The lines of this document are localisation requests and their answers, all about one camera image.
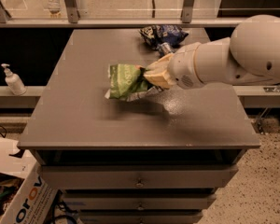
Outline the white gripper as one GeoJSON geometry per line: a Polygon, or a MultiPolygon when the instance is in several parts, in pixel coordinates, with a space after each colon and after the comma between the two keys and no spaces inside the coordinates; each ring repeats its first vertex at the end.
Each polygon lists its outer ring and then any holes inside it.
{"type": "Polygon", "coordinates": [[[175,84],[184,90],[201,88],[195,69],[195,54],[199,42],[178,49],[175,54],[169,53],[147,66],[145,79],[154,86],[170,89],[175,84]]]}

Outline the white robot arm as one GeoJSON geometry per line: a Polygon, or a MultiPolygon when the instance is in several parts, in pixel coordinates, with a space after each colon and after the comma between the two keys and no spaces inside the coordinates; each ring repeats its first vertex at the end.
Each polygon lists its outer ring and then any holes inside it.
{"type": "Polygon", "coordinates": [[[146,68],[144,77],[165,89],[280,83],[280,18],[250,17],[229,37],[196,42],[163,56],[146,68]]]}

